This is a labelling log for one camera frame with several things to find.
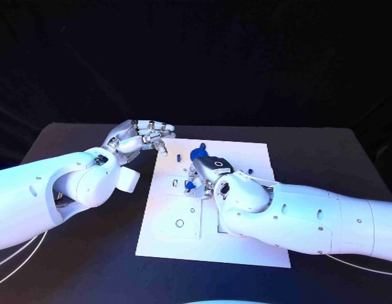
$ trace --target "black curtain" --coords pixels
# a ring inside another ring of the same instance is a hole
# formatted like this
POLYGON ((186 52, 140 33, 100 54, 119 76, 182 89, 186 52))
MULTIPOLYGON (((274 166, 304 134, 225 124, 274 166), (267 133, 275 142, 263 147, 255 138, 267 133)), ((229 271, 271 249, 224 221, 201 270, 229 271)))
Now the black curtain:
POLYGON ((373 159, 388 117, 392 3, 0 0, 0 168, 49 123, 129 118, 347 127, 373 159))

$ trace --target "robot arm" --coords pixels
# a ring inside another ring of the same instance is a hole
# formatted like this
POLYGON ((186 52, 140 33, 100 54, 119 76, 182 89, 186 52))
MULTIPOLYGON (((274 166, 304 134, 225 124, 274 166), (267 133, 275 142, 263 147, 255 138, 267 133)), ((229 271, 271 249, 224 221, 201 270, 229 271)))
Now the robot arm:
POLYGON ((100 206, 116 188, 131 193, 139 173, 121 165, 142 149, 157 149, 166 155, 162 138, 173 136, 172 125, 127 120, 100 148, 0 170, 0 249, 100 206))
POLYGON ((355 253, 392 261, 392 202, 274 181, 265 187, 212 156, 193 159, 193 167, 205 191, 185 194, 215 198, 232 236, 313 255, 355 253))

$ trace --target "tabletop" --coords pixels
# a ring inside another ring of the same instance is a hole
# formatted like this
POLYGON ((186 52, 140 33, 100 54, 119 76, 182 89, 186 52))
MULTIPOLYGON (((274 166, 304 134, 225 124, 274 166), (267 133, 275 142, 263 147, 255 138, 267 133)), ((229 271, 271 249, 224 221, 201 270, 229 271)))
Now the tabletop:
MULTIPOLYGON (((23 163, 84 151, 114 125, 54 123, 42 130, 23 163)), ((358 198, 392 195, 349 129, 176 126, 179 138, 267 143, 275 179, 358 198)), ((0 284, 0 303, 392 303, 392 277, 326 256, 290 251, 291 269, 136 256, 156 151, 127 165, 142 174, 134 193, 108 201, 49 232, 32 259, 0 284)), ((0 260, 15 248, 0 251, 0 260)), ((0 266, 0 279, 34 245, 0 266)), ((392 262, 358 255, 339 258, 392 271, 392 262)))

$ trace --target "blue object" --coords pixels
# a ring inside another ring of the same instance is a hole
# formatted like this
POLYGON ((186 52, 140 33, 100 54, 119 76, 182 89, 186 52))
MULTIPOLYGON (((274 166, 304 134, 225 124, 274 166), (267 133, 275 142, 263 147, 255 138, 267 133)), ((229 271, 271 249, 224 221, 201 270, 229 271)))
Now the blue object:
POLYGON ((185 188, 186 189, 193 189, 196 186, 193 185, 192 182, 188 182, 186 185, 185 185, 185 188))
POLYGON ((206 152, 206 145, 202 143, 201 147, 196 148, 192 153, 189 154, 189 158, 192 159, 192 161, 198 158, 198 157, 203 157, 203 156, 209 156, 208 152, 206 152))

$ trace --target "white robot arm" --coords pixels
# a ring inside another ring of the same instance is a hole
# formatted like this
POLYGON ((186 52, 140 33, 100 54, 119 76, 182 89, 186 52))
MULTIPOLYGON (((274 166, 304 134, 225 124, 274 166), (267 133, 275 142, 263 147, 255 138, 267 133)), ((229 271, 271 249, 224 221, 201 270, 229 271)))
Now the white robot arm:
POLYGON ((196 173, 202 184, 191 183, 185 195, 215 197, 232 236, 313 255, 355 253, 392 261, 392 202, 274 181, 265 187, 225 159, 205 155, 192 160, 189 178, 196 173))
POLYGON ((0 249, 100 206, 116 188, 131 193, 139 173, 121 165, 142 149, 166 155, 162 138, 175 136, 173 129, 160 122, 127 120, 100 148, 0 170, 0 249))

